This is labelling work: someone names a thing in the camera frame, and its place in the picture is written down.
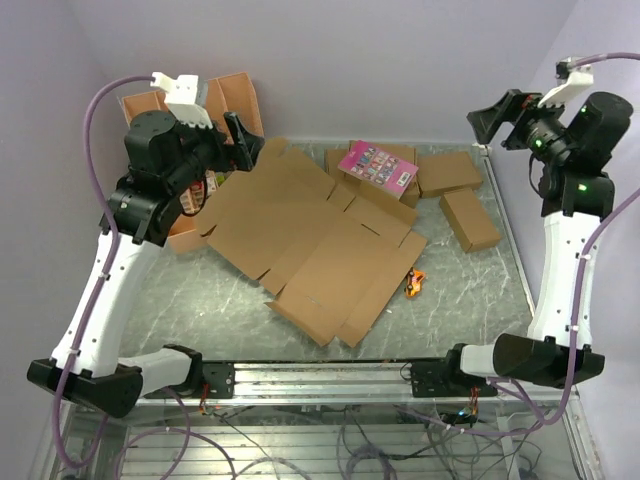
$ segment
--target colorful package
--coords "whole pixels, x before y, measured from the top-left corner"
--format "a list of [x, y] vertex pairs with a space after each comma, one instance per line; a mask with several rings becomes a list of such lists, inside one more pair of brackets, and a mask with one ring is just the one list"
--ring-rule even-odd
[[416, 176], [418, 167], [358, 140], [351, 151], [338, 164], [343, 172], [369, 182], [385, 192], [400, 198]]

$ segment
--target gray wall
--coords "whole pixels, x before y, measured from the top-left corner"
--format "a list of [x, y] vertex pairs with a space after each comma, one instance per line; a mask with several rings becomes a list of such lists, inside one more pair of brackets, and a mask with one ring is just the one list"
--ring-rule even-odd
[[[624, 0], [579, 2], [558, 35], [529, 88], [548, 91], [555, 86], [554, 65], [568, 55], [640, 51], [637, 20], [640, 4]], [[640, 111], [640, 63], [610, 61], [594, 66], [595, 90], [622, 95]], [[502, 92], [496, 91], [496, 100]], [[565, 113], [569, 122], [583, 95]], [[508, 129], [496, 140], [502, 140]], [[523, 257], [529, 283], [537, 297], [544, 259], [540, 201], [527, 183], [526, 153], [508, 153], [496, 146], [493, 154], [511, 225]], [[617, 203], [640, 187], [640, 120], [614, 150], [606, 168], [616, 183]], [[606, 355], [603, 375], [580, 386], [583, 405], [609, 478], [637, 478], [636, 446], [640, 435], [635, 416], [621, 416], [640, 395], [640, 267], [634, 256], [640, 234], [640, 205], [633, 205], [605, 233], [593, 287], [592, 331], [594, 349]]]
[[[89, 190], [80, 126], [105, 83], [84, 33], [62, 2], [0, 8], [0, 465], [27, 477], [51, 396], [26, 380], [73, 314], [95, 254], [98, 206]], [[95, 124], [105, 183], [125, 168], [117, 104]]]
[[470, 140], [575, 0], [73, 0], [104, 72], [247, 70], [268, 135]]

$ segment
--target cardboard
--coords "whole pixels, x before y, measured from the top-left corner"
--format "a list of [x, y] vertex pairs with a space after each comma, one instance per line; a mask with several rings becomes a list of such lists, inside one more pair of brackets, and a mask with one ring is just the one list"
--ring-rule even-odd
[[418, 184], [422, 197], [439, 197], [460, 188], [476, 189], [482, 175], [467, 152], [418, 157]]
[[356, 346], [426, 239], [415, 211], [370, 186], [355, 194], [285, 139], [234, 172], [195, 217], [208, 244], [276, 297], [269, 308], [319, 345]]
[[445, 193], [440, 208], [465, 252], [477, 252], [500, 242], [498, 229], [470, 188]]
[[[207, 87], [205, 109], [211, 120], [217, 123], [218, 129], [229, 137], [228, 142], [231, 139], [224, 121], [225, 112], [237, 112], [240, 120], [252, 133], [264, 136], [256, 92], [246, 72], [213, 78], [207, 81]], [[149, 110], [168, 112], [164, 97], [164, 92], [153, 90], [122, 98], [127, 123], [131, 123], [136, 115]], [[206, 239], [195, 230], [193, 218], [181, 215], [171, 227], [167, 243], [175, 253], [185, 253], [206, 246]]]
[[[349, 144], [351, 147], [355, 143], [352, 140]], [[379, 147], [389, 153], [397, 155], [398, 157], [411, 162], [414, 165], [417, 164], [416, 149], [406, 145], [397, 145], [392, 143], [373, 143], [376, 147]], [[346, 148], [336, 148], [325, 150], [325, 170], [335, 181], [345, 186], [348, 190], [357, 193], [359, 192], [360, 185], [365, 183], [360, 179], [338, 169], [338, 164], [342, 161], [345, 155], [348, 153]], [[400, 197], [400, 202], [408, 207], [415, 208], [420, 199], [420, 189], [418, 188], [418, 182], [413, 179], [409, 186], [405, 190], [404, 194]]]

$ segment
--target table surface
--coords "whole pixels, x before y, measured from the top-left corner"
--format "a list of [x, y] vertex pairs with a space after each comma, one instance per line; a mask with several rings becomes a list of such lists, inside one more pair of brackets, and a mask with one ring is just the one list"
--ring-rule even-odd
[[[346, 144], [297, 146], [323, 166], [325, 148]], [[202, 352], [207, 360], [388, 359], [441, 356], [456, 343], [486, 344], [503, 332], [524, 334], [531, 321], [528, 290], [488, 158], [470, 145], [416, 147], [420, 154], [471, 153], [485, 180], [476, 194], [502, 241], [495, 248], [464, 253], [439, 199], [421, 199], [414, 230], [428, 238], [415, 263], [428, 275], [423, 291], [409, 300], [399, 287], [357, 347], [337, 338], [318, 346], [264, 305], [272, 296], [213, 249], [175, 255], [165, 248], [142, 286], [121, 355], [151, 353], [177, 343]]]

